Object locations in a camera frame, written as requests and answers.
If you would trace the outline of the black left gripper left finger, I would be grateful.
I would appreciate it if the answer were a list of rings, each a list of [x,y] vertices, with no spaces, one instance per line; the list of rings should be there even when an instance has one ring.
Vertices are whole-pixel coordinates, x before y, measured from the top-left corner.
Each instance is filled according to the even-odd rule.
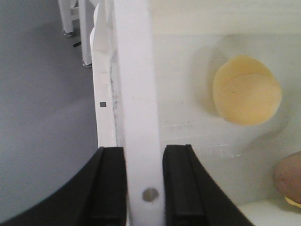
[[[100,147],[64,186],[4,226],[124,226],[127,174],[122,147]]]

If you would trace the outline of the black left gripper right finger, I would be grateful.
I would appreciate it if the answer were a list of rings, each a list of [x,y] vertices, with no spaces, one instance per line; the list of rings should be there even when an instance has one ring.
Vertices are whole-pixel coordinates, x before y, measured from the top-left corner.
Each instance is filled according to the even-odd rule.
[[[167,226],[251,226],[191,145],[167,145],[162,160]]]

